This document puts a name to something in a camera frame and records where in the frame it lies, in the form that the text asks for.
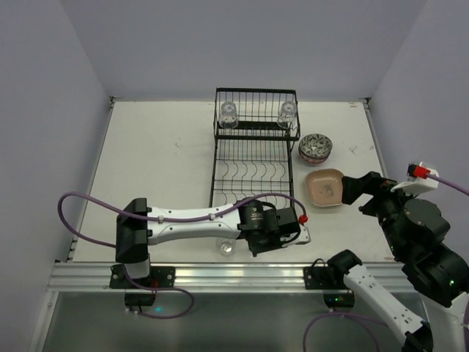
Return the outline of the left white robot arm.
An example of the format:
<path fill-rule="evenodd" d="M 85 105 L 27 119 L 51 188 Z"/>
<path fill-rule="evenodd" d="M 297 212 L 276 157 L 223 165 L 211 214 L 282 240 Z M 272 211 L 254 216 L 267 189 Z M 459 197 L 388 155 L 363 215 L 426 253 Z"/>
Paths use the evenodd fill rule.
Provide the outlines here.
<path fill-rule="evenodd" d="M 151 267 L 149 247 L 169 241 L 217 238 L 245 240 L 253 256 L 310 242 L 306 214 L 294 207 L 278 209 L 263 196 L 234 204 L 195 210 L 149 207 L 145 198 L 133 200 L 116 221 L 116 265 L 111 268 L 112 289 L 148 286 L 167 288 Z"/>

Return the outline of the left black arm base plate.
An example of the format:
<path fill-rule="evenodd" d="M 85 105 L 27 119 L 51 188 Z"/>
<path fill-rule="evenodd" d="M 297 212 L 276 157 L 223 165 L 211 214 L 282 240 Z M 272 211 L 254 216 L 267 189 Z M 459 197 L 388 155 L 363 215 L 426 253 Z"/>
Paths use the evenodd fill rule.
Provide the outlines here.
<path fill-rule="evenodd" d="M 124 274 L 125 266 L 116 264 L 111 267 L 109 287 L 111 289 L 136 289 L 137 287 L 128 281 Z M 152 288 L 173 288 L 176 278 L 174 266 L 150 266 L 149 275 L 139 279 L 133 279 L 136 283 Z"/>

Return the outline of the black white leaf bowl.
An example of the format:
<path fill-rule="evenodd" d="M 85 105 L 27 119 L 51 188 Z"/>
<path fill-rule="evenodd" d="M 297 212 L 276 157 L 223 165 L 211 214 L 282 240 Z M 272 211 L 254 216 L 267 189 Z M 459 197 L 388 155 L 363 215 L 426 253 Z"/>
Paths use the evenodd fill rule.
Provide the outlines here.
<path fill-rule="evenodd" d="M 333 142 L 321 133 L 312 133 L 304 136 L 298 149 L 309 158 L 327 158 L 333 149 Z"/>

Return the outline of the blue patterned bowl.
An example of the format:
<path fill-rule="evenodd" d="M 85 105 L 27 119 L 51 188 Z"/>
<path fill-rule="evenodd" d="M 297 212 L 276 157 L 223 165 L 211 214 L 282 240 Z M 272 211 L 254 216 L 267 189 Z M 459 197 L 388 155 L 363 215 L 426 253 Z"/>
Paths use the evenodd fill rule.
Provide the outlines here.
<path fill-rule="evenodd" d="M 298 154 L 301 157 L 301 159 L 309 165 L 323 164 L 327 161 L 327 159 L 329 157 L 329 155 L 326 155 L 324 157 L 310 157 L 310 156 L 307 156 L 305 153 L 303 153 L 301 151 L 299 151 Z"/>

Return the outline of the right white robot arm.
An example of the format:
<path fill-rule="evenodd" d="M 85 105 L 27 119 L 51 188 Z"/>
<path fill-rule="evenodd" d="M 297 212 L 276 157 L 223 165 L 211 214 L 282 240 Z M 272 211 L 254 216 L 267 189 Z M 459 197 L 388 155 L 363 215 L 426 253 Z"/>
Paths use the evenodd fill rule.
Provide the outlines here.
<path fill-rule="evenodd" d="M 400 304 L 350 250 L 331 257 L 327 267 L 380 316 L 403 351 L 467 351 L 468 264 L 444 244 L 451 226 L 438 206 L 419 194 L 439 183 L 464 194 L 468 190 L 421 165 L 410 165 L 408 174 L 410 180 L 402 183 L 377 172 L 344 176 L 341 201 L 351 205 L 363 194 L 371 196 L 359 211 L 378 220 L 394 260 L 420 295 L 427 319 Z"/>

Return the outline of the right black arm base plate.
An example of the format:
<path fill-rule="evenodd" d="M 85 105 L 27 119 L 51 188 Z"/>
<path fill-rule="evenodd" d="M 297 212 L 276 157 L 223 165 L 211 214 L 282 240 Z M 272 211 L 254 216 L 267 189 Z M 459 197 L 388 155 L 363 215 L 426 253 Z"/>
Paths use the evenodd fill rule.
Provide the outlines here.
<path fill-rule="evenodd" d="M 343 287 L 322 258 L 303 268 L 303 282 L 306 290 L 341 290 Z"/>

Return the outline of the brown square plate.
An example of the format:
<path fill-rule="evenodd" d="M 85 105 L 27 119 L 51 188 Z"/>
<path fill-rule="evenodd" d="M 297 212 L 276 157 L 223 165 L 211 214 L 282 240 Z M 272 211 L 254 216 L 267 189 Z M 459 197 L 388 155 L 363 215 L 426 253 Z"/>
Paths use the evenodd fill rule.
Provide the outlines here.
<path fill-rule="evenodd" d="M 309 199 L 317 208 L 332 208 L 342 205 L 342 178 L 337 169 L 319 169 L 306 175 L 305 185 Z"/>

